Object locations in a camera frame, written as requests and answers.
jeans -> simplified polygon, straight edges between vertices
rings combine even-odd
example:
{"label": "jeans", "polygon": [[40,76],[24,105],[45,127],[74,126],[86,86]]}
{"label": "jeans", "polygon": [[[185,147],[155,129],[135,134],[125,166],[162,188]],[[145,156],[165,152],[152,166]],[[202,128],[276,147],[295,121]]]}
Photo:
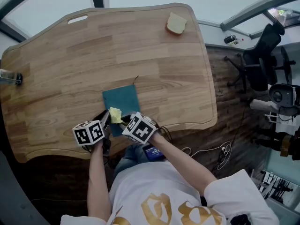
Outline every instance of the jeans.
{"label": "jeans", "polygon": [[114,170],[114,177],[123,170],[138,165],[140,163],[149,162],[146,154],[143,151],[143,147],[146,145],[133,144],[126,148],[124,157],[120,160]]}

white t-shirt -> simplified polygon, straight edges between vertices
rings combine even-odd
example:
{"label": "white t-shirt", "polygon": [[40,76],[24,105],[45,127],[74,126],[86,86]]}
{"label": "white t-shirt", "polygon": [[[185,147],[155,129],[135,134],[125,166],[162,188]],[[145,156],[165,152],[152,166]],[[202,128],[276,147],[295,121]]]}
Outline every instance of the white t-shirt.
{"label": "white t-shirt", "polygon": [[112,215],[107,223],[64,215],[60,224],[226,225],[244,217],[252,225],[279,224],[245,170],[209,184],[204,191],[207,207],[169,162],[143,163],[120,172],[109,194]]}

wooden table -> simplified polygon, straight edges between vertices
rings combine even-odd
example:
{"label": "wooden table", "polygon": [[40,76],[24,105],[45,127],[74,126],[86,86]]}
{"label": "wooden table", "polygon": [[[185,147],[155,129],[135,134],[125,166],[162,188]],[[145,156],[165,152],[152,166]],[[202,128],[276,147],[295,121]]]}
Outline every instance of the wooden table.
{"label": "wooden table", "polygon": [[[165,30],[170,12],[188,20],[179,37]],[[170,131],[206,129],[217,121],[208,55],[185,4],[67,15],[8,48],[2,68],[24,77],[20,87],[0,87],[7,136],[19,162],[51,154],[89,158],[71,129],[105,109],[102,91],[130,85],[137,76],[141,113],[159,125]],[[129,144],[112,138],[111,154]]]}

white cable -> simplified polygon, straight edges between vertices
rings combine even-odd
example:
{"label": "white cable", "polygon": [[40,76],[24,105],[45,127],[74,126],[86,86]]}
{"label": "white cable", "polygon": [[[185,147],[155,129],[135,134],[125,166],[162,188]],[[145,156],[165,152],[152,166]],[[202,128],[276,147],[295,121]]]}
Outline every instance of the white cable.
{"label": "white cable", "polygon": [[224,144],[226,144],[226,143],[229,143],[228,145],[226,145],[226,152],[229,153],[229,156],[228,156],[228,159],[226,159],[227,156],[225,156],[225,159],[223,160],[223,162],[220,163],[220,164],[217,166],[217,169],[220,170],[220,169],[222,169],[222,168],[226,165],[226,163],[228,162],[228,160],[229,160],[229,158],[230,158],[231,151],[232,151],[230,141],[227,141],[227,142],[223,143],[221,146],[219,146],[219,147],[217,147],[217,148],[212,148],[212,149],[207,149],[207,150],[198,150],[198,151],[195,152],[193,155],[191,155],[192,150],[191,150],[191,148],[189,148],[189,147],[185,147],[185,148],[183,148],[181,151],[189,150],[189,153],[187,153],[187,154],[188,154],[188,155],[191,155],[191,157],[193,157],[193,156],[196,155],[198,152],[212,151],[212,150],[215,150],[215,149],[218,149],[218,148],[223,147]]}

gold print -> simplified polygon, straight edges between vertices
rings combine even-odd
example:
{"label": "gold print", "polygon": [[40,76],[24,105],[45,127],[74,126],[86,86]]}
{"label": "gold print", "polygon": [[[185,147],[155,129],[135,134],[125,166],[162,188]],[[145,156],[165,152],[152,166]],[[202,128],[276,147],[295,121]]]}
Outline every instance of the gold print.
{"label": "gold print", "polygon": [[[118,213],[120,212],[120,210],[122,209],[122,207],[120,207],[120,209],[116,212],[116,215],[118,215]],[[113,225],[113,224],[116,224],[116,225],[131,225],[130,222],[128,222],[123,217],[115,217],[111,225]]]}
{"label": "gold print", "polygon": [[[157,202],[154,204],[154,211],[156,212],[157,216],[153,214],[151,211],[148,200],[156,200]],[[165,207],[168,221],[164,222],[160,220],[161,216],[163,215],[163,210],[161,205]],[[144,202],[141,204],[142,211],[144,212],[144,215],[146,217],[147,222],[150,225],[169,225],[172,217],[172,209],[171,209],[171,202],[168,195],[162,193],[160,196],[155,196],[153,193],[151,193]]]}
{"label": "gold print", "polygon": [[[222,223],[222,217],[221,217],[221,215],[220,215],[216,210],[207,208],[207,209],[210,211],[210,213],[208,213],[208,211],[207,211],[205,208],[203,208],[203,207],[192,207],[192,208],[188,207],[188,206],[187,206],[187,202],[188,202],[188,201],[184,202],[184,203],[183,203],[182,205],[180,205],[179,208],[178,208],[178,211],[179,211],[181,214],[183,214],[183,217],[181,218],[181,221],[182,221],[183,225],[201,225],[201,224],[203,224],[210,216],[213,216],[216,225],[221,225],[221,223]],[[201,219],[200,223],[195,223],[195,222],[193,222],[193,221],[190,219],[189,215],[190,215],[190,213],[191,213],[191,211],[192,211],[193,209],[198,209],[198,211],[199,211],[199,216],[200,216],[200,219]]]}

